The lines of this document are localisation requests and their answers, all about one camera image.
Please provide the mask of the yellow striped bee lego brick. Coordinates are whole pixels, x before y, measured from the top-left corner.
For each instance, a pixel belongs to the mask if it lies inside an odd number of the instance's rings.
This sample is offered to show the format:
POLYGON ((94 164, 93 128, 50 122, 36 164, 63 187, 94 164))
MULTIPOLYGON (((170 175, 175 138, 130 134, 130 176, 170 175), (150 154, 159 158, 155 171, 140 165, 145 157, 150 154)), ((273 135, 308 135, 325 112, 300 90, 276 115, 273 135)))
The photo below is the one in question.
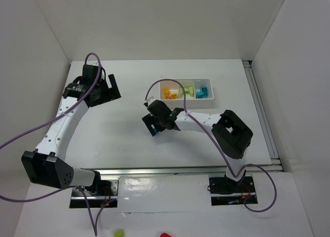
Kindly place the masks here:
POLYGON ((170 95, 170 97, 171 97, 171 99, 178 99, 178 95, 177 95, 177 93, 172 93, 172 94, 170 95))

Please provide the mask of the lime green lego brick bottom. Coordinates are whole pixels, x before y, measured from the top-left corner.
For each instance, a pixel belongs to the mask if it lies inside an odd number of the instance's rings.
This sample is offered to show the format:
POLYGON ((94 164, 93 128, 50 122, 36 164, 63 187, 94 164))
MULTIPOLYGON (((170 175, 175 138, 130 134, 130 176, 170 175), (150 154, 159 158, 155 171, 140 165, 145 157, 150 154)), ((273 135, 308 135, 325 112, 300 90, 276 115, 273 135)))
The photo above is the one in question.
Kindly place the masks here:
POLYGON ((183 98, 184 96, 187 96, 188 94, 188 88, 179 88, 179 97, 183 98))

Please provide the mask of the orange butterfly lego brick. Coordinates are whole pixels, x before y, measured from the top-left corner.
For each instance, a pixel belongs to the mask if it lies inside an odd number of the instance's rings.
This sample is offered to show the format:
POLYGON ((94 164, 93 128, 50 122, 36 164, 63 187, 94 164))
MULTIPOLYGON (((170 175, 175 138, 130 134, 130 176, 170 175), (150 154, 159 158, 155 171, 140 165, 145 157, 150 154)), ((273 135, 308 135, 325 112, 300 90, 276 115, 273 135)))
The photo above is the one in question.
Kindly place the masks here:
POLYGON ((171 94, 165 94, 164 99, 172 99, 171 94))

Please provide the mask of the lime green lego brick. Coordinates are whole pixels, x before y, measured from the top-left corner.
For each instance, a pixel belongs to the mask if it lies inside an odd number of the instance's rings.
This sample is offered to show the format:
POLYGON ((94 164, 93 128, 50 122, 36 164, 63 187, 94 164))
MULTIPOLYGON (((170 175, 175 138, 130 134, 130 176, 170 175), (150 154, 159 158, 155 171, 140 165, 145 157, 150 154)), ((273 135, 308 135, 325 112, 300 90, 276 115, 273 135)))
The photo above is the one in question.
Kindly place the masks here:
POLYGON ((188 94, 188 88, 179 88, 179 97, 183 98, 184 96, 187 96, 188 94))
POLYGON ((189 87, 188 88, 188 94, 190 97, 194 97, 194 87, 189 87))

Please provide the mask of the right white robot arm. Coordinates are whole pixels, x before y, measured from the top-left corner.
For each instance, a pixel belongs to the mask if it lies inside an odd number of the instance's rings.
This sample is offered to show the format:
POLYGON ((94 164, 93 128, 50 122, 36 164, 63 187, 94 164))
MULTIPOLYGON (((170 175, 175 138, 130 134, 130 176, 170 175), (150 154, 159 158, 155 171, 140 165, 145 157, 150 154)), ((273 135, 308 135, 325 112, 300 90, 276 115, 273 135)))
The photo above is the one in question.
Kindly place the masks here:
POLYGON ((152 97, 144 105, 149 114, 142 121, 152 136, 164 130, 203 132, 223 157, 227 165, 225 176, 233 182, 239 182, 245 176, 243 158, 253 132, 235 112, 225 110, 221 114, 206 114, 184 108, 171 110, 164 102, 152 97))

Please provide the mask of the small teal lego brick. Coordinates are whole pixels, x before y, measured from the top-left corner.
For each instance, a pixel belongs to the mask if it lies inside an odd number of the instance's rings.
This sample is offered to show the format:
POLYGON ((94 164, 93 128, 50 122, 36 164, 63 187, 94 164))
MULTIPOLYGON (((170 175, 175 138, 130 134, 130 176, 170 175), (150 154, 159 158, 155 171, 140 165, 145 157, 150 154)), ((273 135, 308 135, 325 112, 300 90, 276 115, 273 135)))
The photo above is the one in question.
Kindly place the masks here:
POLYGON ((154 136, 156 136, 158 134, 158 131, 157 131, 156 128, 152 128, 151 133, 152 133, 152 136, 154 137, 154 136))

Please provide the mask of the teal frog lego brick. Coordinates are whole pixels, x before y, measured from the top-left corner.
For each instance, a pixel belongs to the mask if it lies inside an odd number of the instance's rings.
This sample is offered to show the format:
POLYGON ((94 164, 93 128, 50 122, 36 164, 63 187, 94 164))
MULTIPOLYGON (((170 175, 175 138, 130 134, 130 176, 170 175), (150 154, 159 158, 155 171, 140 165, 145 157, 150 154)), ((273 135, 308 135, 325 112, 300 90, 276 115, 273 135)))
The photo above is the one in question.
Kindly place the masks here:
POLYGON ((200 92, 207 96, 208 88, 206 86, 202 86, 202 87, 200 87, 200 92))

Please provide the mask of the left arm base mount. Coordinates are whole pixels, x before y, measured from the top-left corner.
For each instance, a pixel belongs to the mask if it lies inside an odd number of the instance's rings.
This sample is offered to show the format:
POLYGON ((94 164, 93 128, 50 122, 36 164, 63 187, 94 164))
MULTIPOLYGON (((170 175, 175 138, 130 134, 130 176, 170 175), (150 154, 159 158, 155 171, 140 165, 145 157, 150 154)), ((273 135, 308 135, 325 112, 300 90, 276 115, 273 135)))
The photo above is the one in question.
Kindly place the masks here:
MULTIPOLYGON (((118 206, 118 178, 102 180, 95 188, 81 186, 81 189, 86 196, 90 208, 116 208, 118 206)), ((74 188, 72 190, 69 208, 87 208, 84 195, 77 188, 74 188)))

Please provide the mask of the teal long lego brick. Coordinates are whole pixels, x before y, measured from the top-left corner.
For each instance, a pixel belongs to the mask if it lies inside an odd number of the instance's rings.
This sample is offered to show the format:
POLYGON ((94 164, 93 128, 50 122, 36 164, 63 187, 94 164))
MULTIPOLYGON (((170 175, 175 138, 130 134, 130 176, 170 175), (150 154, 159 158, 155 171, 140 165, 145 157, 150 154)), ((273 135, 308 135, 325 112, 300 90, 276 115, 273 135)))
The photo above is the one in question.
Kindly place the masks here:
POLYGON ((207 98, 208 92, 207 91, 199 91, 196 93, 196 98, 207 98))

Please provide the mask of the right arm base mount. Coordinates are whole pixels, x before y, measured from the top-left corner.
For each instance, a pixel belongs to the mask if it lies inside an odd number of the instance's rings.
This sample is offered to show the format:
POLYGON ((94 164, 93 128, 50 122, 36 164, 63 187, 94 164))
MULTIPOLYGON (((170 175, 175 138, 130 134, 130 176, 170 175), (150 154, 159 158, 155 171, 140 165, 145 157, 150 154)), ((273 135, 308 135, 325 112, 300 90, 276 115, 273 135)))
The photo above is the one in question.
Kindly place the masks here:
POLYGON ((225 177, 210 177, 207 190, 211 194, 212 206, 232 206, 258 204, 252 176, 245 176, 238 184, 231 183, 225 177))

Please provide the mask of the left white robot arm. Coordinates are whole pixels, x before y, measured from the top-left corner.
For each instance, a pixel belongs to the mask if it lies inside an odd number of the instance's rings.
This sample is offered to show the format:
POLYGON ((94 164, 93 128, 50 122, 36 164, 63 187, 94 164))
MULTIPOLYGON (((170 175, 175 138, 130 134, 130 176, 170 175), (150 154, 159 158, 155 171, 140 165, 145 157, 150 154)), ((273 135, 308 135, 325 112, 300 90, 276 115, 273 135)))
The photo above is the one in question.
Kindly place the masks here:
POLYGON ((67 149, 89 108, 119 98, 121 94, 114 75, 106 75, 103 67, 85 64, 82 75, 69 83, 63 92, 58 120, 51 124, 34 151, 25 151, 22 155, 21 161, 30 182, 62 190, 76 186, 98 190, 100 173, 67 164, 67 149))

